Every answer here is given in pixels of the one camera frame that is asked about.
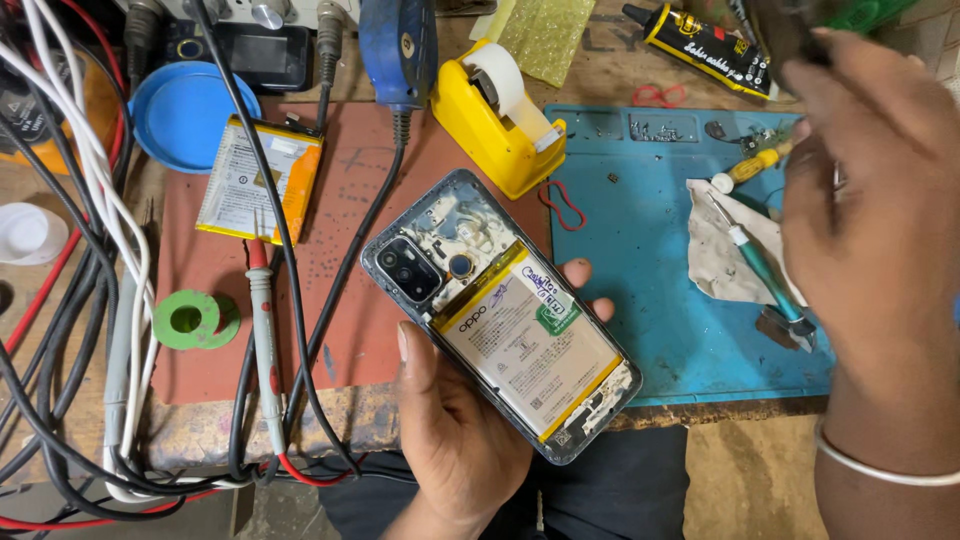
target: tape roll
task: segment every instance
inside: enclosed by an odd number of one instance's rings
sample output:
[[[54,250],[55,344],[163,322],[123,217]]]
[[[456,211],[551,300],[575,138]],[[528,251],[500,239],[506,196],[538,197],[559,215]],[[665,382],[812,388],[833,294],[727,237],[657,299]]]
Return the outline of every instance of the tape roll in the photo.
[[[240,330],[240,311],[229,297],[182,290],[156,306],[153,329],[156,339],[171,349],[216,349]]]
[[[560,134],[523,89],[523,76],[514,57],[496,43],[487,43],[467,55],[464,65],[482,69],[496,89],[498,113],[508,116],[527,135],[537,152],[546,150]]]

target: wooden workbench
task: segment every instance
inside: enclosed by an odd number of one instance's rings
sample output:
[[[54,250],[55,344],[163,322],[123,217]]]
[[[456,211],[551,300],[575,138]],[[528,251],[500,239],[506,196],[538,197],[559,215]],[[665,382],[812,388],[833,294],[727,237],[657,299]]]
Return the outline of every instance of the wooden workbench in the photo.
[[[667,58],[642,43],[639,27],[620,14],[621,0],[598,0],[580,47],[570,66],[563,88],[554,88],[526,77],[527,91],[539,106],[548,103],[630,106],[638,86],[656,85],[667,88],[682,84],[686,90],[683,107],[694,109],[771,110],[802,112],[789,96],[779,103],[750,102],[682,63]],[[440,61],[455,58],[469,49],[468,39],[473,18],[440,19]],[[315,102],[316,88],[290,94],[287,102]],[[333,101],[372,101],[373,89],[364,73],[357,49],[356,36],[347,36],[344,55],[337,72]],[[165,169],[146,155],[136,153],[126,199],[134,216],[142,216],[152,207],[157,221],[162,220]],[[0,161],[0,201],[27,201],[60,214],[69,222],[65,210],[49,189],[30,168]],[[70,182],[63,180],[73,193]],[[14,364],[22,372],[36,349],[44,329],[69,276],[76,267],[84,243],[70,259],[63,277],[54,287],[42,312],[20,345]],[[50,264],[38,267],[0,265],[0,280],[14,286],[12,306],[0,317],[0,336],[6,339],[20,319],[27,304],[36,295]],[[80,345],[85,315],[77,323],[69,340],[61,372],[66,373]],[[103,335],[98,351],[73,406],[66,416],[67,441],[84,454],[99,461],[103,438],[103,387],[105,376]],[[8,400],[6,386],[0,388],[0,404]],[[324,390],[320,392],[326,415],[333,427],[343,435],[355,451],[395,449],[399,445],[398,419],[389,383]],[[719,420],[762,419],[792,414],[810,414],[824,410],[826,397],[782,400],[744,401],[731,403],[668,405],[627,409],[612,423],[611,429],[639,429],[649,426],[699,424]],[[146,449],[149,464],[168,469],[187,466],[223,465],[226,463],[227,437],[232,402],[208,402],[194,405],[165,405],[151,400],[149,418],[141,424],[141,440],[150,441]],[[258,423],[248,420],[248,426]],[[28,437],[29,426],[22,419],[12,422],[12,435],[3,434],[5,444],[0,462],[9,460]],[[305,454],[318,455],[329,451],[329,445],[310,412],[295,432],[293,444]],[[248,460],[264,460],[270,455],[265,432],[253,429],[248,444]],[[13,483],[39,481],[46,478],[42,461],[35,457],[11,480]]]

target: black glue tube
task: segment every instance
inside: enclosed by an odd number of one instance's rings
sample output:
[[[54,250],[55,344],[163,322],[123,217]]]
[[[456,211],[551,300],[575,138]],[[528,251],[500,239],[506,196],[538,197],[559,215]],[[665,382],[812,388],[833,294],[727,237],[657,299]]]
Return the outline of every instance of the black glue tube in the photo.
[[[643,27],[643,42],[679,58],[738,92],[776,99],[767,58],[726,30],[663,4],[645,10],[625,4],[623,14]]]

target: smartphone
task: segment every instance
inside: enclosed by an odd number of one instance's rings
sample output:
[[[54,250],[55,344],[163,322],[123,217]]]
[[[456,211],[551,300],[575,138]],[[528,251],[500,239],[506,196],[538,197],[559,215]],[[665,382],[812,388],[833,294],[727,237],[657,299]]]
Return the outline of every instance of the smartphone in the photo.
[[[552,463],[572,461],[642,384],[623,348],[467,169],[371,240],[361,263]]]

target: blue silicone repair mat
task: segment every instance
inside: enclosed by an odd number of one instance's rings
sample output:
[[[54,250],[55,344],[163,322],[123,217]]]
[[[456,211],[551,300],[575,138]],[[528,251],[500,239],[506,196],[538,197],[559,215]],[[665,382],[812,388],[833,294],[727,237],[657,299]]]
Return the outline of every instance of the blue silicone repair mat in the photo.
[[[554,213],[553,257],[587,257],[593,278],[585,298],[616,303],[608,324],[643,372],[631,405],[722,402],[827,394],[833,352],[822,330],[812,354],[784,349],[754,326],[762,306],[713,300],[687,277],[687,178],[709,178],[742,159],[739,145],[707,136],[720,122],[727,138],[751,127],[775,129],[795,114],[729,110],[546,107],[566,121],[566,161],[550,176],[587,216],[580,231],[565,231]],[[676,129],[683,142],[633,140],[630,124],[654,135]],[[616,177],[616,182],[609,178]],[[780,208],[782,168],[739,186],[738,198]],[[579,223],[557,187],[550,197],[564,221]]]

